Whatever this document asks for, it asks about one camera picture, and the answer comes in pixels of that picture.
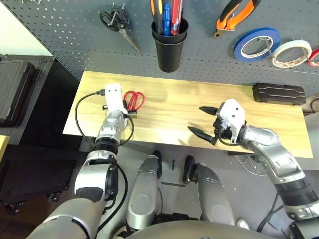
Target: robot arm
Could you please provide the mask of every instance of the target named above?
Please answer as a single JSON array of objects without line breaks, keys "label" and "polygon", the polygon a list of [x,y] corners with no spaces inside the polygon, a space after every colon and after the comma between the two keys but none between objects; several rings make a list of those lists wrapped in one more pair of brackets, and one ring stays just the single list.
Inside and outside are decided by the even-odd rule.
[{"label": "robot arm", "polygon": [[240,145],[253,151],[261,160],[271,182],[284,202],[287,215],[296,221],[319,217],[319,199],[295,158],[281,144],[272,130],[247,126],[245,111],[235,99],[226,100],[220,108],[200,107],[216,115],[215,137],[188,127],[198,137],[212,144]]},{"label": "robot arm", "polygon": [[107,117],[76,178],[75,198],[61,204],[28,239],[95,238],[106,203],[118,192],[116,157],[128,113],[120,84],[107,84],[105,93]]}]

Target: wooden tabletop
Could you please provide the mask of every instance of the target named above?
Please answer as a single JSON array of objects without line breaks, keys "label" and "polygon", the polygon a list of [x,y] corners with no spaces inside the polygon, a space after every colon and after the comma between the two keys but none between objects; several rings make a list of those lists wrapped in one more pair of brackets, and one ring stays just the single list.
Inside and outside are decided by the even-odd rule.
[{"label": "wooden tabletop", "polygon": [[0,135],[0,162],[4,154],[5,148],[9,142],[9,136]]},{"label": "wooden tabletop", "polygon": [[[134,120],[135,132],[132,140],[187,145],[248,152],[240,146],[226,146],[218,142],[215,146],[196,137],[187,126],[194,126],[213,134],[214,116],[200,111],[200,106],[219,107],[226,99],[235,98],[246,111],[247,124],[274,130],[294,156],[312,158],[312,150],[302,108],[276,104],[257,103],[253,100],[251,86],[215,84],[142,76],[130,76],[85,71],[76,93],[64,134],[80,135],[75,120],[74,108],[86,94],[104,88],[106,83],[120,83],[122,95],[133,90],[142,92],[146,102],[138,110]],[[87,136],[96,137],[106,115],[102,110],[105,97],[91,96],[78,108],[79,124]],[[127,138],[127,128],[122,138]]]}]

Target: red tape roll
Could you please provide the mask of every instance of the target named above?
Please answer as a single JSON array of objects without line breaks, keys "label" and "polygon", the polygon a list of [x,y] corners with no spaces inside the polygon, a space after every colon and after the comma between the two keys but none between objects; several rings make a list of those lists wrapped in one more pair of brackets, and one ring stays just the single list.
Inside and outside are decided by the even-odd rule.
[{"label": "red tape roll", "polygon": [[314,50],[309,57],[309,65],[314,66],[314,67],[319,67],[319,62],[314,62],[314,58],[319,54],[319,48]]}]

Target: pen holder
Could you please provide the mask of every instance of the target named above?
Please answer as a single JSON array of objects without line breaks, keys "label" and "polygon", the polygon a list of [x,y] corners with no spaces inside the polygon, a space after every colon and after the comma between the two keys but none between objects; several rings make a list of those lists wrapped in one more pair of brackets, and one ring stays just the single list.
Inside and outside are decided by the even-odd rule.
[{"label": "pen holder", "polygon": [[179,35],[163,36],[155,31],[155,23],[152,23],[152,35],[156,44],[159,68],[162,71],[174,72],[178,69],[187,29],[188,22],[182,18],[179,25]]}]

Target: pegboard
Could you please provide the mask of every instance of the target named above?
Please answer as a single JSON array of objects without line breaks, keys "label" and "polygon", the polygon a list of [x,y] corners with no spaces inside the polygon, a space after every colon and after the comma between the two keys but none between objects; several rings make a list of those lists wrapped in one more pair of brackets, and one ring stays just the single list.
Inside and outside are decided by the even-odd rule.
[{"label": "pegboard", "polygon": [[[271,57],[255,62],[238,61],[233,54],[236,41],[250,30],[274,27],[282,43],[303,39],[319,47],[318,0],[263,0],[234,32],[213,39],[215,24],[229,0],[185,0],[184,18],[189,23],[179,69],[165,73],[158,67],[149,0],[1,0],[29,31],[73,74],[81,79],[84,70],[192,81],[253,85],[256,82],[302,86],[306,96],[319,92],[318,68],[308,63],[293,68],[273,66]],[[112,3],[129,14],[128,34],[140,49],[108,30],[99,12],[110,11]],[[260,42],[247,52],[257,51]],[[283,53],[278,60],[296,59],[302,50]]]}]

